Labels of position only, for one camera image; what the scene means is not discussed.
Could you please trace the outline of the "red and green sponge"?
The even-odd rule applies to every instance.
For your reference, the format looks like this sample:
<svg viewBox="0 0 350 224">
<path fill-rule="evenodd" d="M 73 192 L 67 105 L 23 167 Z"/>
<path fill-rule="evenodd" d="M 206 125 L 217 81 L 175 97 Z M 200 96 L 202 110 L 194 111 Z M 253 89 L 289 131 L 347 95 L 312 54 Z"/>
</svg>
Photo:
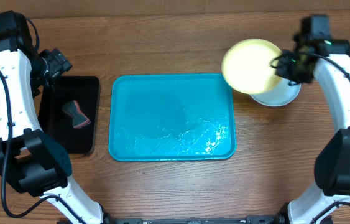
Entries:
<svg viewBox="0 0 350 224">
<path fill-rule="evenodd" d="M 72 118 L 74 129 L 81 129 L 90 124 L 90 119 L 82 112 L 76 100 L 65 103 L 62 106 L 62 111 Z"/>
</svg>

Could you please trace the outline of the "light blue plate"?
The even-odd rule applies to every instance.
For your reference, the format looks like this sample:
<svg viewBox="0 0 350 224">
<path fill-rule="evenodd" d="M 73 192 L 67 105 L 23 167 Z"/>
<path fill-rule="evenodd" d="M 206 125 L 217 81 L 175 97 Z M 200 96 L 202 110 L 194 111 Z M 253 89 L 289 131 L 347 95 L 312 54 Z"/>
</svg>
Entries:
<svg viewBox="0 0 350 224">
<path fill-rule="evenodd" d="M 301 84 L 281 78 L 279 84 L 265 93 L 251 95 L 256 102 L 270 107 L 284 106 L 292 102 L 301 90 Z"/>
</svg>

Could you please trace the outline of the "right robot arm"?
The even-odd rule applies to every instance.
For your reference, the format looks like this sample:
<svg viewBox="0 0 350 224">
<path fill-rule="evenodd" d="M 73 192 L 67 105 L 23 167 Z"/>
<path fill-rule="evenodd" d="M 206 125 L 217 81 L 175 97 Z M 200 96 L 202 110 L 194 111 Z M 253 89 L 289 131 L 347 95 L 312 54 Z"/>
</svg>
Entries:
<svg viewBox="0 0 350 224">
<path fill-rule="evenodd" d="M 332 223 L 331 212 L 350 206 L 350 42 L 332 38 L 323 14 L 303 18 L 293 40 L 294 50 L 284 50 L 270 66 L 291 85 L 320 84 L 334 136 L 316 158 L 314 182 L 286 203 L 273 223 Z"/>
</svg>

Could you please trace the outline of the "green rimmed plate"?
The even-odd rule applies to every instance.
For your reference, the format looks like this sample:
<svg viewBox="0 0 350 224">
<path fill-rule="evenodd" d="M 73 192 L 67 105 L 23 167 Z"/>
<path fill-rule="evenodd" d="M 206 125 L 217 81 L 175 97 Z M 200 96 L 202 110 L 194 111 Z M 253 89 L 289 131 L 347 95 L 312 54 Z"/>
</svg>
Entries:
<svg viewBox="0 0 350 224">
<path fill-rule="evenodd" d="M 282 51 L 263 39 L 247 39 L 233 45 L 225 54 L 221 72 L 234 90 L 253 95 L 270 91 L 280 83 L 270 62 Z"/>
</svg>

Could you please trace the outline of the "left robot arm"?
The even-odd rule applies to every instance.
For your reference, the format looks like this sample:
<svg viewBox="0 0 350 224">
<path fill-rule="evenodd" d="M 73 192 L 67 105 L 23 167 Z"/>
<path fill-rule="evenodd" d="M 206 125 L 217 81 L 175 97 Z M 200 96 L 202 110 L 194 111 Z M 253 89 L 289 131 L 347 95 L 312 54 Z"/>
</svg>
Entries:
<svg viewBox="0 0 350 224">
<path fill-rule="evenodd" d="M 59 51 L 40 50 L 37 29 L 23 14 L 0 13 L 0 176 L 6 189 L 50 202 L 70 223 L 110 223 L 73 177 L 70 154 L 94 149 L 100 82 L 70 76 Z"/>
</svg>

